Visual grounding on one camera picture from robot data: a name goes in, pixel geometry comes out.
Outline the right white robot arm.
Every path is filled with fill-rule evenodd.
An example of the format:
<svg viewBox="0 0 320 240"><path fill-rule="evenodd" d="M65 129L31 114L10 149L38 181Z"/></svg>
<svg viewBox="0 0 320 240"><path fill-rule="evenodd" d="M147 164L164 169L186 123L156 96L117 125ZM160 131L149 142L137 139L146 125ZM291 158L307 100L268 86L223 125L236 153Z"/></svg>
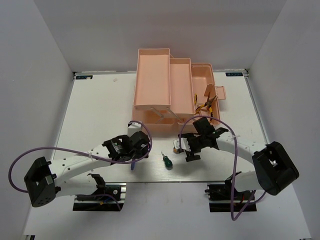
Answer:
<svg viewBox="0 0 320 240"><path fill-rule="evenodd" d="M254 166L253 171L237 172L225 181L226 195L236 200L246 191L264 190L276 196L299 178L300 174L284 147L276 141L260 144L239 139L228 128L214 128L206 117L193 122L196 133L180 133L173 150L185 152L187 162L199 160L204 148L234 154Z"/></svg>

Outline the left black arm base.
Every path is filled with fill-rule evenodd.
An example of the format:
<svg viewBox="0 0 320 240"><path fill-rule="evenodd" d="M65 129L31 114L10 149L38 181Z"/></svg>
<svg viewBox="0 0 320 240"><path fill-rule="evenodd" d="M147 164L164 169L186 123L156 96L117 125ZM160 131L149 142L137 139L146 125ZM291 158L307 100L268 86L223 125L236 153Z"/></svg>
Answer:
<svg viewBox="0 0 320 240"><path fill-rule="evenodd" d="M127 184L106 183L99 174L89 173L95 180L96 190L92 194L76 195L73 203L75 212L120 212L124 206Z"/></svg>

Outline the yellow needle-nose pliers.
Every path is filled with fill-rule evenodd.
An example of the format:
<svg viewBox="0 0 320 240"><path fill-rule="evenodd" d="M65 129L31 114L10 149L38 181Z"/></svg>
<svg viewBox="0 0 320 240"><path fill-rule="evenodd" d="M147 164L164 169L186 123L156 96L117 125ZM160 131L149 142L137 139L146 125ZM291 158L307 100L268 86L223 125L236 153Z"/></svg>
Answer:
<svg viewBox="0 0 320 240"><path fill-rule="evenodd" d="M201 109L203 108L203 105L198 104L198 95L196 93L194 94L193 102L194 102L194 107L195 107L195 115L198 115L199 112L201 111Z"/></svg>
<svg viewBox="0 0 320 240"><path fill-rule="evenodd" d="M207 96L207 101L202 104L199 105L196 110L195 113L198 114L200 111L203 111L204 109L206 109L207 111L209 111L210 116L213 117L213 102L216 100L217 96L215 95L213 98L210 98L210 96Z"/></svg>

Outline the stubby green orange screwdriver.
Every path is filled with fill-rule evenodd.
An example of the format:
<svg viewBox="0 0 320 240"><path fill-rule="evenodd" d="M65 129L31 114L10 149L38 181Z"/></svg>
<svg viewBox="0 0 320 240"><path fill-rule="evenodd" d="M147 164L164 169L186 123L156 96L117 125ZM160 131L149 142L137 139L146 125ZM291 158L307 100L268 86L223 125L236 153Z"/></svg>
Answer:
<svg viewBox="0 0 320 240"><path fill-rule="evenodd" d="M179 154L180 153L180 149L176 149L175 147L173 148L173 152L176 153L176 154Z"/></svg>

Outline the pink plastic toolbox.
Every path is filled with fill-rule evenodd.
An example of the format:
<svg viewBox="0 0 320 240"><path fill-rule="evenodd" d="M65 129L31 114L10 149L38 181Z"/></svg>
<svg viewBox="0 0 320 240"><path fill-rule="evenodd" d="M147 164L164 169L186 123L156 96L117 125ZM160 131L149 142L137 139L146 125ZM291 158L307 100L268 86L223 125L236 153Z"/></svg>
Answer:
<svg viewBox="0 0 320 240"><path fill-rule="evenodd" d="M195 115L195 94L198 104L216 96L213 117L206 109ZM173 57L168 48L138 50L132 119L143 122L151 133L194 133L193 116L210 116L210 124L217 126L219 101L225 99L225 88L216 85L210 63Z"/></svg>

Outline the blue red handle screwdriver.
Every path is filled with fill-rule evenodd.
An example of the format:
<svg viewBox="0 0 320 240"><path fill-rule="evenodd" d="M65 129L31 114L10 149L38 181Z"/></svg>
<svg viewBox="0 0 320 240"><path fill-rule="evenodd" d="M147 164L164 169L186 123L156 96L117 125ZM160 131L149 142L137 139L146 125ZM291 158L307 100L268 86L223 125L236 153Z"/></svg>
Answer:
<svg viewBox="0 0 320 240"><path fill-rule="evenodd" d="M136 160L131 161L130 170L133 171L135 169Z"/></svg>

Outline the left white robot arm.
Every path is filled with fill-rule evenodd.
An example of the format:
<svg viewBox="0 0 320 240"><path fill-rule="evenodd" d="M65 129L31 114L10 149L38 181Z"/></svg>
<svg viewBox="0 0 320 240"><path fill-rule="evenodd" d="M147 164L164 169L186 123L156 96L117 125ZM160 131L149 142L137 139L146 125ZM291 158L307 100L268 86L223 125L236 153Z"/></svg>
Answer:
<svg viewBox="0 0 320 240"><path fill-rule="evenodd" d="M71 182L70 179L88 171L108 167L111 164L128 164L149 156L152 138L141 130L132 136L119 135L91 149L80 152L66 148L59 151L74 153L73 156L47 161L36 159L24 177L31 205L42 207L57 196L75 195L85 183Z"/></svg>

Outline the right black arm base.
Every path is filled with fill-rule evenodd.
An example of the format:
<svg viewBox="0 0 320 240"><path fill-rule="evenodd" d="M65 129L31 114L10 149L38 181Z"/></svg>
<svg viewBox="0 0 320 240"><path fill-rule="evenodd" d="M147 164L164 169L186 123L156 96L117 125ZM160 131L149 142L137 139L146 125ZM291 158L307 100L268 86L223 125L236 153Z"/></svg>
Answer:
<svg viewBox="0 0 320 240"><path fill-rule="evenodd" d="M208 196L209 211L211 213L230 213L231 212L231 187L232 176L230 175L225 181L209 182L204 190ZM245 204L250 200L252 190L237 191L233 195L233 211L238 213Z"/></svg>

